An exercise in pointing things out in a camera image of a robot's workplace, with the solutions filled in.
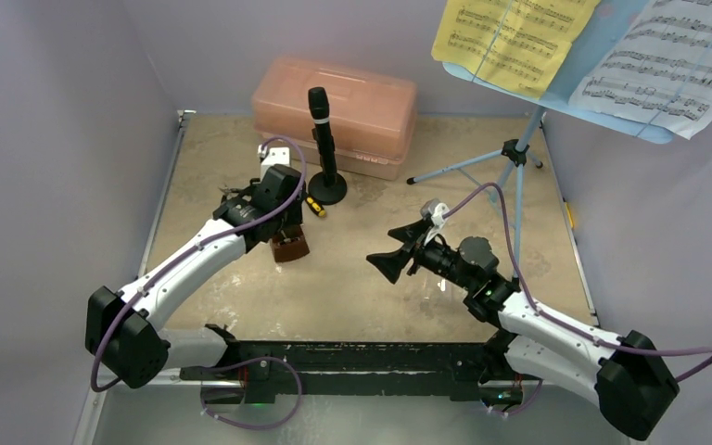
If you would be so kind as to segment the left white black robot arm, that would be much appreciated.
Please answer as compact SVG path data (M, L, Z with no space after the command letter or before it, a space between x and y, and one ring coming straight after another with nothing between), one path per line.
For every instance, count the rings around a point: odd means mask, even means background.
M224 193L211 218L159 266L118 291L101 286L89 297L84 346L94 356L92 390L109 388L97 383L100 366L130 388L173 368L204 367L218 379L236 373L239 354L218 329L165 325L213 275L301 222L305 173L274 165L248 186Z

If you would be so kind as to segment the brown wooden metronome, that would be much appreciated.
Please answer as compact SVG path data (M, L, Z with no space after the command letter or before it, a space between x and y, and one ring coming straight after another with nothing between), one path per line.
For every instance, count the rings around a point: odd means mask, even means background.
M310 254L301 225L292 225L274 235L269 243L275 263L299 260Z

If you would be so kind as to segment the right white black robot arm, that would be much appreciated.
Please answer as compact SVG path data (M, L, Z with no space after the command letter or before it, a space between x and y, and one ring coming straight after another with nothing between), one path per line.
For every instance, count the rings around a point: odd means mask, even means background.
M529 300L518 280L499 273L488 239L469 236L452 248L429 220L388 234L400 248L369 254L367 261L390 283L425 269L463 289L468 311L498 330L483 353L491 375L514 371L551 382L595 405L611 426L636 440L649 439L678 396L679 383L649 337L588 326Z

